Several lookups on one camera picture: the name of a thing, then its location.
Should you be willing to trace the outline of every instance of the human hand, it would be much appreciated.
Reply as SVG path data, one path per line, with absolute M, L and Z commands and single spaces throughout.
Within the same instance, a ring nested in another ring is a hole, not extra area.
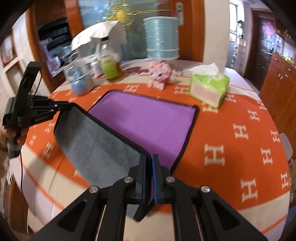
M 17 139 L 18 144 L 24 145 L 27 134 L 28 134 L 29 128 L 22 129 L 20 131 L 20 136 Z M 16 135 L 16 131 L 11 129 L 4 129 L 4 127 L 1 125 L 0 127 L 0 149 L 1 150 L 7 150 L 7 139 L 13 138 Z

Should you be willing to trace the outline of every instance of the light blue bucket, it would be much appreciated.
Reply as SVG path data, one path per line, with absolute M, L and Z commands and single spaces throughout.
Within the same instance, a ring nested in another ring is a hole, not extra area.
M 151 59 L 179 58 L 178 19 L 150 17 L 144 20 L 147 57 Z

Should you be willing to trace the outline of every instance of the tablecloth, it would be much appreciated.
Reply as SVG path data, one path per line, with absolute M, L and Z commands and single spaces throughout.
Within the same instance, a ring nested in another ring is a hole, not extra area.
M 121 90 L 197 105 L 200 113 L 196 125 L 173 175 L 188 185 L 211 186 L 270 241 L 278 240 L 288 213 L 289 172 L 279 133 L 258 95 L 234 70 L 225 69 L 230 85 L 220 108 L 213 109 L 188 96 L 190 79 L 185 71 L 163 91 L 148 88 L 149 76 L 145 71 L 140 73 L 116 84 L 96 79 L 96 87 L 80 97 L 65 84 L 50 98 L 75 102 L 89 110 L 107 91 Z M 90 186 L 57 146 L 53 135 L 56 119 L 57 115 L 31 127 L 22 148 L 25 198 L 44 224 Z M 20 185 L 19 160 L 11 160 L 11 166 Z M 170 205 L 156 206 L 140 223 L 127 218 L 124 237 L 137 241 L 174 240 Z

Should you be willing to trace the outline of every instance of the purple cloth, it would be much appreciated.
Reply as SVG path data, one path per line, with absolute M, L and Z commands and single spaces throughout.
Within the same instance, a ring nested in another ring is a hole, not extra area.
M 121 135 L 158 154 L 171 169 L 184 145 L 195 107 L 111 91 L 89 113 Z

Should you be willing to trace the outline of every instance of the green bottle label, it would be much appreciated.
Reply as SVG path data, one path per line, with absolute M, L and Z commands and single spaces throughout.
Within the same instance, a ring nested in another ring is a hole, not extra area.
M 119 76 L 119 73 L 116 69 L 116 63 L 114 62 L 112 56 L 106 56 L 101 58 L 101 66 L 104 70 L 104 74 L 107 79 L 113 79 Z

